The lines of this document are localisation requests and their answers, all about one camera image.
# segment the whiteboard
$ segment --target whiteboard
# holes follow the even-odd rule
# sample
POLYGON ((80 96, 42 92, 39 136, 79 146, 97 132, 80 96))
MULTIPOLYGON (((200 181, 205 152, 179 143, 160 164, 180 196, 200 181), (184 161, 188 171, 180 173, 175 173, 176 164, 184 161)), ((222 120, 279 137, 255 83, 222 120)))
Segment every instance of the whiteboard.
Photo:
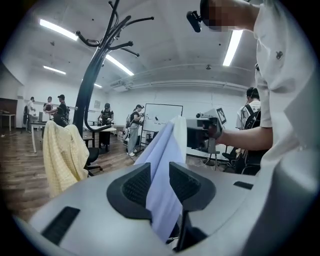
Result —
POLYGON ((159 132, 171 119, 182 116, 183 106, 145 104, 143 130, 159 132))

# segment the wooden floor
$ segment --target wooden floor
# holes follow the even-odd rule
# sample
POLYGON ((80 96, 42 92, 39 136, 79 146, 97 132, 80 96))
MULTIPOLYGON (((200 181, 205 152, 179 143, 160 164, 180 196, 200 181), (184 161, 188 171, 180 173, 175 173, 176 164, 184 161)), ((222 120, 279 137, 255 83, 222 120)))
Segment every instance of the wooden floor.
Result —
MULTIPOLYGON (((0 134, 0 188, 7 208, 18 217, 28 221, 30 217, 41 206, 50 200, 47 177, 45 173, 43 152, 41 145, 41 132, 36 132, 37 153, 33 152, 31 134, 20 129, 1 130, 0 134)), ((96 147, 99 136, 96 136, 96 147)), ((112 172, 133 165, 136 157, 130 157, 126 148, 117 137, 110 138, 110 151, 99 156, 92 164, 100 165, 99 169, 92 170, 95 175, 112 172)), ((203 166, 214 170, 203 164, 203 160, 187 156, 186 163, 194 166, 203 166)))

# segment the jeans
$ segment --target jeans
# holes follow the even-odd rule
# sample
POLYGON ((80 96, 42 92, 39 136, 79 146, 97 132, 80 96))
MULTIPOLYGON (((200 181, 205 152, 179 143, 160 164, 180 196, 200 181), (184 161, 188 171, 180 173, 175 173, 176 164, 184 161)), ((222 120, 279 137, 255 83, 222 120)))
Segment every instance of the jeans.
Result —
POLYGON ((31 121, 32 121, 32 115, 28 114, 28 121, 26 123, 26 127, 27 127, 28 132, 31 132, 31 121))
POLYGON ((131 154, 136 146, 137 139, 138 139, 138 131, 139 126, 137 128, 130 128, 130 138, 128 142, 128 153, 131 154))

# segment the black coat rack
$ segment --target black coat rack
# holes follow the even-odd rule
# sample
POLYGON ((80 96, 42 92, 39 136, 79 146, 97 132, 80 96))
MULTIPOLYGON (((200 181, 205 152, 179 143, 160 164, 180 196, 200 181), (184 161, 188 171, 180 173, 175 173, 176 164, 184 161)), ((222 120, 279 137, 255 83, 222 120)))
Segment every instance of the black coat rack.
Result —
POLYGON ((129 20, 131 19, 131 16, 129 15, 123 21, 119 22, 119 15, 117 13, 119 2, 120 0, 115 0, 114 5, 112 1, 108 2, 112 9, 112 14, 109 20, 108 27, 105 31, 104 37, 100 41, 85 39, 80 31, 77 31, 75 33, 80 38, 80 40, 84 42, 87 46, 96 48, 96 51, 92 57, 92 60, 85 71, 85 74, 79 89, 76 104, 75 104, 73 124, 77 127, 80 133, 80 136, 83 135, 83 121, 85 123, 85 126, 91 132, 100 132, 111 127, 111 125, 107 125, 98 129, 92 129, 88 124, 88 110, 89 110, 91 96, 94 90, 94 84, 97 80, 99 71, 106 59, 106 56, 111 51, 115 51, 115 50, 123 50, 130 54, 135 55, 136 57, 140 56, 138 53, 131 51, 130 49, 127 48, 127 47, 132 47, 134 45, 132 41, 129 41, 127 43, 123 43, 117 46, 113 46, 113 47, 111 46, 112 43, 120 37, 121 31, 125 29, 127 26, 134 23, 155 19, 154 17, 149 17, 149 18, 136 19, 129 22, 129 20))

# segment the ceiling pipe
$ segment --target ceiling pipe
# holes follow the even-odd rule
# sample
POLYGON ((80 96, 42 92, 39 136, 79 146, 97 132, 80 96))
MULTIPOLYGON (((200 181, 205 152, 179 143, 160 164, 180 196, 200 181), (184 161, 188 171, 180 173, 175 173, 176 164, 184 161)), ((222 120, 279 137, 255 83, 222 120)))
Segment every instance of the ceiling pipe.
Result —
POLYGON ((232 89, 236 91, 244 92, 248 88, 230 82, 221 82, 221 81, 210 81, 210 80, 168 80, 168 81, 153 81, 146 82, 136 85, 124 85, 128 89, 140 89, 140 88, 154 88, 154 87, 214 87, 214 88, 224 88, 224 89, 232 89))

